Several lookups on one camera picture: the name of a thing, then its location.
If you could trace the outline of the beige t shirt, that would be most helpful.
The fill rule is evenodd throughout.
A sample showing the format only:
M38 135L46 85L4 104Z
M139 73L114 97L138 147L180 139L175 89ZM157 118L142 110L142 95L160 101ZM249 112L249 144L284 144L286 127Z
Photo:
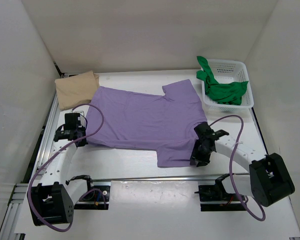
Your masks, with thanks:
M58 106L61 111L90 103L100 87L99 76L88 71L55 81Z

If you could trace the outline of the purple t shirt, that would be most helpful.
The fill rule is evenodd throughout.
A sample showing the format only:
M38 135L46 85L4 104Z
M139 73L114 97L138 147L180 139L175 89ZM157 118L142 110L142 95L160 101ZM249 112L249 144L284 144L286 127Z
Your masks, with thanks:
M160 168L189 167L198 139L195 127L207 121L190 80L162 87L164 95L101 86L86 118L90 145L156 151Z

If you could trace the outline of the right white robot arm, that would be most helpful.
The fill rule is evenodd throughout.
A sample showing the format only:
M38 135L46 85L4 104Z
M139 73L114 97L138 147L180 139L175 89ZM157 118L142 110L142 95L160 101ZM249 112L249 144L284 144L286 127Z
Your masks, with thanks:
M213 152L232 158L248 174L230 171L218 177L214 185L200 186L198 193L209 201L226 201L240 194L253 197L263 207L268 207L295 192L295 185L283 158L272 153L265 155L234 140L224 130L214 131L207 122L195 127L195 141L191 160L202 167L210 163Z

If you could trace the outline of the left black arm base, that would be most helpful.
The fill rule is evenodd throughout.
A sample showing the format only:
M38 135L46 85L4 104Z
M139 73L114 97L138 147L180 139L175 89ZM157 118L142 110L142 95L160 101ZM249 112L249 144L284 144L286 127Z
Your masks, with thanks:
M75 210L100 210L105 211L109 209L111 196L111 182L110 181L96 181L92 188L99 189L89 193L82 200L74 205Z

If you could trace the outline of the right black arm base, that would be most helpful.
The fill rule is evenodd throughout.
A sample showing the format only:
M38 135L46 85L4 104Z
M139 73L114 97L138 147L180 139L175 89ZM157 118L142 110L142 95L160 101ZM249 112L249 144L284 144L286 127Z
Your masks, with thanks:
M242 212L245 208L235 193L219 191L216 185L199 185L200 211L201 212Z

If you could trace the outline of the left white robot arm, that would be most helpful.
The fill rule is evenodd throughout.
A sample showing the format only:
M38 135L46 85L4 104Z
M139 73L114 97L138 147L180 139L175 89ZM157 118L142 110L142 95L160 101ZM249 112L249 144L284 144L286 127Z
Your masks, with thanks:
M61 150L66 144L86 135L87 122L82 114L79 111L64 115L64 124L57 128L50 151L52 155L58 155L44 168L39 183L31 187L33 208L30 212L35 226L44 223L34 210L50 225L72 223L75 203L90 189L89 175L67 176L76 150L87 145L87 140L82 139Z

